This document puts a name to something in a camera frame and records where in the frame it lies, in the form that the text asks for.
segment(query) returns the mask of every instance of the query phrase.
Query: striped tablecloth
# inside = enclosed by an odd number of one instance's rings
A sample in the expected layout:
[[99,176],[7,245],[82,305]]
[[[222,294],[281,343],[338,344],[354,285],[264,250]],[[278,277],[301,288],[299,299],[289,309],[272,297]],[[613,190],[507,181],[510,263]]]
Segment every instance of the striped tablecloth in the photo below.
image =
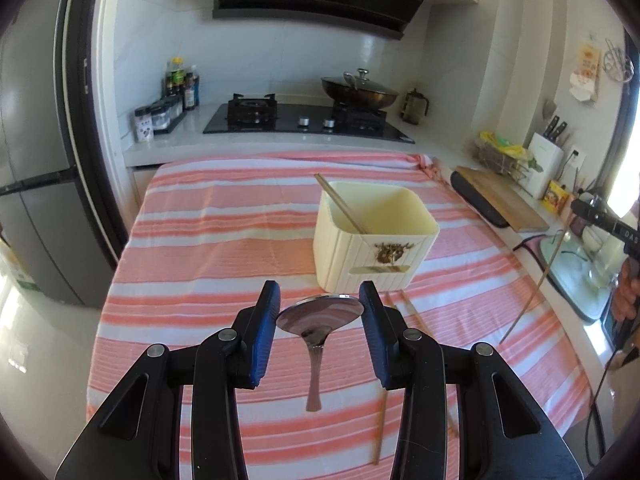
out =
[[[255,303],[277,280],[282,308],[321,294],[312,240],[321,189],[313,174],[414,190],[440,236],[406,289],[440,343],[497,346],[534,288],[513,253],[436,178],[431,161],[398,153],[284,153],[167,164],[151,181],[102,311],[88,385],[91,416],[150,344],[198,344]],[[409,326],[399,294],[391,300]],[[498,347],[562,434],[586,412],[590,388],[553,310],[539,297]],[[310,367],[300,338],[279,329],[267,373],[238,391],[249,476],[255,479],[387,479],[402,391],[388,396],[382,460],[370,463],[381,387],[360,320],[329,336],[322,361],[322,410],[305,411]],[[454,418],[455,390],[449,389]],[[191,391],[180,432],[181,478],[191,478]],[[447,479],[458,476],[449,430]]]

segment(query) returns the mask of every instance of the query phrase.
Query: refrigerator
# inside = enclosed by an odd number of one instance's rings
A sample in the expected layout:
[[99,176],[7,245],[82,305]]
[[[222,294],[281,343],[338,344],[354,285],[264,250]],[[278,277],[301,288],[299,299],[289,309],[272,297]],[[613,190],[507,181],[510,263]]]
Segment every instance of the refrigerator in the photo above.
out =
[[0,225],[50,298],[100,308],[126,242],[88,79],[93,0],[20,0],[0,40]]

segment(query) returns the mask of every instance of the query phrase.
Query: blue gripper pad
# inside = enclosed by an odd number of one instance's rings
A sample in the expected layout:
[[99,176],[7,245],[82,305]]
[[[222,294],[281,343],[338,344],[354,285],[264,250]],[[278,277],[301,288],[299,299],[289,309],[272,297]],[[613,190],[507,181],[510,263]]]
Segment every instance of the blue gripper pad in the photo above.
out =
[[362,325],[367,337],[373,371],[383,388],[393,389],[389,365],[390,358],[398,351],[398,338],[373,282],[362,282],[358,296],[364,306]]
[[280,286],[272,280],[264,282],[260,298],[253,307],[251,319],[242,337],[250,353],[247,370],[250,388],[255,388],[267,371],[279,311]]

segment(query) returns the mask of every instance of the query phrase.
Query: metal spoon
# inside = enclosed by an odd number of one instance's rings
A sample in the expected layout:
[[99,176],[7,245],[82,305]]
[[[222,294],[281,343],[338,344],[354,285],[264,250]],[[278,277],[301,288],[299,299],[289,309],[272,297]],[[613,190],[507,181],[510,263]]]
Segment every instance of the metal spoon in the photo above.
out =
[[280,312],[276,325],[299,335],[306,343],[311,360],[311,382],[306,410],[318,412],[320,403],[320,365],[327,336],[361,316],[364,307],[357,298],[345,294],[326,294],[306,298]]

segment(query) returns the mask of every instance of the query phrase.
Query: human hand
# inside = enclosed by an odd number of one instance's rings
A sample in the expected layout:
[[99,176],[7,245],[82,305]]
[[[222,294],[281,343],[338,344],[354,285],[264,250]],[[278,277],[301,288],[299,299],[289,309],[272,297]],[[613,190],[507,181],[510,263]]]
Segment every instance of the human hand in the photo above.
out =
[[[634,303],[640,296],[640,278],[629,277],[629,260],[622,265],[622,270],[618,276],[618,288],[613,294],[611,311],[616,321],[636,318],[636,308]],[[634,337],[636,346],[640,346],[640,330]]]

